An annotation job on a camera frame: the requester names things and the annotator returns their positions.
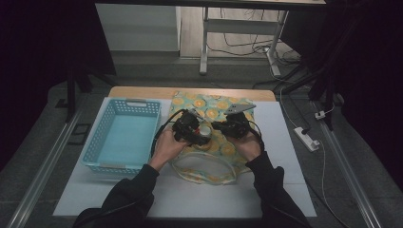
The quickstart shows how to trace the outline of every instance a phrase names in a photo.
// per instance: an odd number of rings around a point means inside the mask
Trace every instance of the hand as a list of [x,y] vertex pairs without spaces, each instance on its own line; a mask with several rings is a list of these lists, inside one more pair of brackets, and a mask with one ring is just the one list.
[[240,154],[249,162],[260,155],[259,140],[250,131],[240,139],[235,139],[232,137],[226,137],[226,139],[227,141],[231,142],[237,148]]
[[174,138],[174,131],[166,128],[158,138],[154,155],[148,164],[160,172],[163,166],[175,159],[187,145],[189,142],[177,142]]

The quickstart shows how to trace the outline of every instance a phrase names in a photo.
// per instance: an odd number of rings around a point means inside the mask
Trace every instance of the metal rail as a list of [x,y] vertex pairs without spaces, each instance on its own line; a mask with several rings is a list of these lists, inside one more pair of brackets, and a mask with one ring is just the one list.
[[[316,111],[319,111],[315,106],[315,103],[311,104],[313,105]],[[369,201],[367,194],[365,193],[364,189],[359,183],[359,180],[355,175],[352,166],[350,165],[340,143],[338,142],[335,132],[329,130],[325,122],[319,121],[319,123],[328,144],[332,148],[338,166],[340,167],[341,173],[343,174],[344,179],[346,180],[347,184],[350,187],[350,191],[352,192],[353,196],[357,201],[358,208],[362,214],[362,217],[367,223],[367,226],[370,228],[381,228],[382,225],[376,215],[376,212],[373,206],[371,205],[371,202]]]
[[72,116],[69,123],[66,123],[63,127],[56,143],[50,149],[47,157],[36,173],[35,178],[30,184],[26,194],[21,199],[20,204],[14,212],[7,228],[19,228],[24,227],[29,219],[30,213],[32,212],[39,196],[41,195],[45,185],[48,182],[51,172],[53,171],[56,162],[59,160],[63,149],[67,143],[68,137],[70,136],[74,125],[77,123],[78,119],[83,112],[82,107],[85,106],[88,95],[81,95],[78,99],[78,108],[76,113]]

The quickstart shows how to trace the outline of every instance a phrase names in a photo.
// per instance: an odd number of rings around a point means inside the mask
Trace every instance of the patterned fabric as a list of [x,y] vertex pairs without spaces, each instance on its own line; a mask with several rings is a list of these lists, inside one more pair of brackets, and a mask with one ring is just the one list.
[[[211,122],[226,121],[223,113],[232,104],[252,104],[252,101],[246,98],[231,98],[224,96],[210,96],[202,94],[192,94],[178,91],[172,99],[169,109],[169,116],[172,116],[180,109],[196,108],[198,113],[205,118],[200,125],[207,125],[212,129],[210,147],[205,150],[200,146],[187,146],[176,159],[170,163],[174,170],[185,180],[196,183],[226,184],[237,180],[241,173],[250,171],[245,166],[246,160],[236,151],[235,146],[227,141],[219,130],[214,130]],[[254,121],[253,109],[244,112],[249,121]],[[176,121],[181,116],[177,115],[172,121]],[[184,167],[185,160],[188,157],[198,157],[205,162],[218,162],[224,165],[228,172],[212,174],[208,170],[199,170],[191,167]]]

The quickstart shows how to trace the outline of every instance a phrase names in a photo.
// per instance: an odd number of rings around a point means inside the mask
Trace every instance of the person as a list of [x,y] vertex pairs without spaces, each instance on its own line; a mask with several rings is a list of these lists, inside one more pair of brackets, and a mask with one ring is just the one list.
[[[132,180],[119,181],[107,195],[102,208],[83,211],[74,227],[141,227],[154,201],[152,191],[160,170],[189,145],[188,142],[177,142],[174,134],[171,128],[166,128],[157,140],[153,157],[139,174]],[[227,137],[227,140],[247,160],[245,165],[255,176],[254,186],[261,199],[262,226],[310,227],[307,218],[283,188],[284,169],[273,167],[267,152],[261,152],[257,137],[249,132],[242,139]]]

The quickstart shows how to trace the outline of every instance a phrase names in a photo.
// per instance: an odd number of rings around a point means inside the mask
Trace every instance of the wall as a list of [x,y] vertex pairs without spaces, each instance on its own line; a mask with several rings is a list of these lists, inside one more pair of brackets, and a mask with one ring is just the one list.
[[179,7],[96,4],[96,8],[110,50],[180,50]]

